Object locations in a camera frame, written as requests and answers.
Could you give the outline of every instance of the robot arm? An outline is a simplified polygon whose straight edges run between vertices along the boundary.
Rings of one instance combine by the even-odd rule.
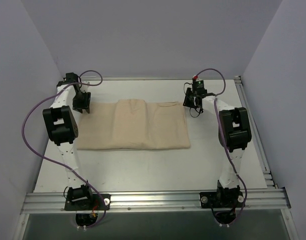
[[[215,115],[214,100],[215,96],[207,96],[203,98],[202,103],[204,110]],[[252,138],[247,110],[244,107],[236,108],[219,99],[217,100],[217,108],[229,157],[235,169],[239,172],[245,148]],[[223,146],[220,135],[218,139]],[[239,187],[239,179],[228,161],[226,154],[223,154],[223,165],[219,183],[224,189]]]
[[[71,167],[82,178],[87,179],[83,175],[79,156],[74,146],[74,139],[79,136],[79,130],[70,105],[75,111],[82,113],[83,110],[86,110],[87,113],[90,113],[91,93],[87,92],[87,86],[80,87],[79,84],[64,89],[66,85],[78,82],[78,75],[75,73],[66,74],[65,80],[57,84],[57,92],[63,92],[55,98],[50,108],[43,110],[43,118],[48,137],[56,144],[63,163]],[[85,185],[69,169],[66,169],[66,176],[69,187],[66,197],[67,203],[83,200],[87,204],[87,201],[93,201],[93,194],[89,186]]]
[[[187,88],[183,106],[193,108],[199,113],[204,110],[216,115],[214,93],[204,89],[204,81],[193,77],[192,88]],[[223,131],[224,142],[220,135],[218,139],[222,147],[227,148],[228,156],[233,163],[236,173],[223,151],[222,172],[217,181],[216,192],[200,192],[201,207],[211,209],[215,219],[222,224],[230,224],[236,219],[235,209],[243,207],[245,203],[243,194],[240,191],[240,182],[237,174],[241,168],[241,160],[245,148],[252,139],[248,112],[244,107],[234,107],[217,100],[217,111],[219,115],[219,128]],[[214,212],[216,208],[230,208],[230,211]]]

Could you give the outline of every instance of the beige cloth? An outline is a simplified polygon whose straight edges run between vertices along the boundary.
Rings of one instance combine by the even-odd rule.
[[[77,149],[181,149],[190,140],[184,107],[179,102],[92,102],[79,122]]]

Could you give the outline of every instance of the white tabletop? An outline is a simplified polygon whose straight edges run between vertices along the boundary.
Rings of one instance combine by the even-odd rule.
[[[119,99],[183,102],[185,82],[190,81],[105,80],[100,86],[89,87],[88,91],[91,92],[91,101],[102,103],[113,103]],[[204,85],[208,92],[218,93],[223,88],[223,81],[206,80]],[[226,91],[219,99],[241,107],[233,80],[227,80]],[[74,117],[78,122],[79,113],[74,112]],[[186,118],[191,148],[79,150],[86,178],[100,192],[215,190],[225,157],[218,139],[216,117],[205,111],[198,118],[192,118],[186,109]],[[47,144],[45,155],[62,162],[56,145],[51,141]],[[253,141],[243,155],[240,176],[248,189],[267,188]],[[63,192],[67,185],[65,169],[44,160],[34,191]]]

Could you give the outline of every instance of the screw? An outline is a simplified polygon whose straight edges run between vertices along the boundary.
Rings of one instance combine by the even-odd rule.
[[[104,198],[104,203],[105,203],[105,206],[108,206],[110,204],[110,199]]]
[[[207,203],[208,203],[208,198],[207,198],[206,196],[203,196],[203,197],[201,198],[201,203],[207,204]]]
[[[237,198],[237,201],[239,202],[239,203],[243,203],[243,201],[244,201],[244,197],[243,196],[238,196],[238,198]]]

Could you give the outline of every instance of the white backdrop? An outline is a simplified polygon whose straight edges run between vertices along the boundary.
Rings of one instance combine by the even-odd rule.
[[[28,111],[54,94],[61,79],[48,48],[19,0],[0,1],[0,239],[12,239],[23,201],[41,159],[25,146]],[[47,143],[42,112],[28,122],[27,138],[40,153]]]
[[[281,0],[22,0],[61,74],[241,75]],[[210,77],[218,79],[214,72]]]
[[[306,240],[306,0],[283,0],[243,84],[273,178]]]

